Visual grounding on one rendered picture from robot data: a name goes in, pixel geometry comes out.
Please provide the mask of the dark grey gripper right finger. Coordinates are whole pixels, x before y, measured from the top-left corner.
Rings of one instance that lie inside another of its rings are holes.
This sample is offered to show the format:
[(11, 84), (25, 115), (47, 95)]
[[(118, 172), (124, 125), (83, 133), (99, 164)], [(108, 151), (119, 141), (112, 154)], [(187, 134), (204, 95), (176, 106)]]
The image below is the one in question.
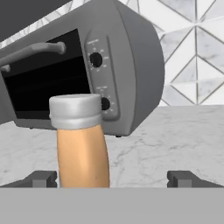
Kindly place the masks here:
[(191, 171), (168, 171), (167, 172), (168, 187), (182, 188), (219, 188), (221, 185), (206, 181), (197, 177)]

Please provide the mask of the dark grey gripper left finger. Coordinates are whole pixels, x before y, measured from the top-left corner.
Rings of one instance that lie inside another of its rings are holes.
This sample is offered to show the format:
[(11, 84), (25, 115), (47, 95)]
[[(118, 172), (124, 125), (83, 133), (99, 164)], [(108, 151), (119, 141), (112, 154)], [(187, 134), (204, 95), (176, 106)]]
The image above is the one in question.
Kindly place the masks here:
[(56, 171), (34, 171), (26, 178), (3, 185), (3, 187), (56, 187)]

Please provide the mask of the tan shaker with grey cap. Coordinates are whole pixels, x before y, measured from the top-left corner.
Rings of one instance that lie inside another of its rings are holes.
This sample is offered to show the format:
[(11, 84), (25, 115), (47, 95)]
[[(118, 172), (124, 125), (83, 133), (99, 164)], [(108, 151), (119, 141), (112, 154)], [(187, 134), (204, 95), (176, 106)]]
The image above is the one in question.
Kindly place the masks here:
[(62, 187), (110, 186), (109, 156), (102, 130), (98, 94), (69, 94), (49, 99), (57, 130), (59, 180)]

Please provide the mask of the black toaster oven glass door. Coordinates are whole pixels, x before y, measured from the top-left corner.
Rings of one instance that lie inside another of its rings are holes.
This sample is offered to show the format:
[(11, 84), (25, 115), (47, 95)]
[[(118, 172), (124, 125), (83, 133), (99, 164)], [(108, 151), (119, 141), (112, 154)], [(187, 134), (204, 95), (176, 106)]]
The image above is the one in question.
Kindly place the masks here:
[(47, 120), (51, 97), (90, 92), (79, 33), (73, 30), (51, 41), (64, 43), (66, 52), (38, 53), (12, 63), (3, 73), (18, 119)]

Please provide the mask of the black toaster oven knob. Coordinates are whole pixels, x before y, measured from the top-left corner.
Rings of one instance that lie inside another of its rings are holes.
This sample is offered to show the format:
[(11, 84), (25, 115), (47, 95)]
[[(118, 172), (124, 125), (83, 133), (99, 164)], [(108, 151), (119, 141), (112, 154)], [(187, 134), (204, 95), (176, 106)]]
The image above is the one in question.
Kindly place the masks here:
[(110, 108), (110, 101), (106, 97), (101, 98), (101, 109), (108, 110)]
[(93, 67), (100, 67), (102, 65), (102, 56), (98, 52), (93, 52), (89, 58)]

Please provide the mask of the grey toaster oven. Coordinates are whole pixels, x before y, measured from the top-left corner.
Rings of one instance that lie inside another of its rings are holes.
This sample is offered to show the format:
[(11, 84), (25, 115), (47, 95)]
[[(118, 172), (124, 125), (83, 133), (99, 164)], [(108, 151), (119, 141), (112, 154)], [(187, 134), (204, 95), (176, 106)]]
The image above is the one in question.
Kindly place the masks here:
[[(105, 134), (130, 135), (158, 106), (165, 83), (165, 62), (157, 32), (150, 21), (119, 0), (89, 0), (0, 50), (0, 59), (35, 43), (52, 43), (68, 32), (79, 33), (89, 94), (106, 97), (101, 110)], [(102, 65), (93, 67), (89, 56), (99, 53)], [(56, 130), (50, 119), (18, 119), (0, 71), (0, 124)]]

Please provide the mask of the dark grey wall cabinet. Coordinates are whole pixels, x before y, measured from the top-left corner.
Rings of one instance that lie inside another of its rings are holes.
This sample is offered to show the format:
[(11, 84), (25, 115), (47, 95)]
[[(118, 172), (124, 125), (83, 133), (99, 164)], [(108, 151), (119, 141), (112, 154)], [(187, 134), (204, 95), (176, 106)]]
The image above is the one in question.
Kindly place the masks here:
[(0, 0), (0, 42), (71, 0)]

